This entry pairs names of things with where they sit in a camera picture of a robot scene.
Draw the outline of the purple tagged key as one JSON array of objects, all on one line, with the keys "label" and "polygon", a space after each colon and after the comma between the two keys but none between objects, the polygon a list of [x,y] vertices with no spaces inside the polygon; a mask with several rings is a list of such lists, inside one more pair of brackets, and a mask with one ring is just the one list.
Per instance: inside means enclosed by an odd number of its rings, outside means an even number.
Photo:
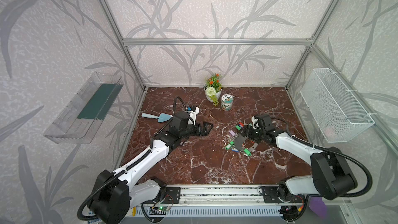
[{"label": "purple tagged key", "polygon": [[229,134],[230,134],[232,137],[236,137],[236,136],[237,136],[237,134],[236,134],[234,131],[232,131],[232,130],[229,131]]}]

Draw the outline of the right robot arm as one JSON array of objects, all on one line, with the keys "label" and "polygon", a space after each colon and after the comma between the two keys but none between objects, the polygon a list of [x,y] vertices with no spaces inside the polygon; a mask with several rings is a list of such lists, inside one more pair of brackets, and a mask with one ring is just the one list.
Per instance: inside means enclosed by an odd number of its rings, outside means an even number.
[{"label": "right robot arm", "polygon": [[312,170],[308,176],[291,176],[279,182],[277,189],[281,201],[288,202],[293,196],[313,195],[333,200],[357,188],[357,180],[340,150],[331,147],[317,148],[289,133],[288,127],[278,129],[267,115],[252,117],[252,124],[242,126],[238,138],[267,143],[287,151],[307,163]]}]

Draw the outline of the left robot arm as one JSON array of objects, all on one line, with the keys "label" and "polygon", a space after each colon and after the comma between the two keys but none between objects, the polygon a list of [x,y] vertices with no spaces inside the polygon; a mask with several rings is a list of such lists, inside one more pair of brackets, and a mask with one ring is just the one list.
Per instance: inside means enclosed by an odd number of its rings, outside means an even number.
[{"label": "left robot arm", "polygon": [[139,180],[159,161],[166,158],[182,140],[192,136],[208,136],[213,124],[196,121],[197,112],[178,112],[152,138],[150,145],[129,161],[110,172],[101,172],[94,183],[92,193],[78,209],[82,221],[100,219],[106,224],[120,223],[128,210],[155,199],[161,185],[154,179],[139,184]]}]

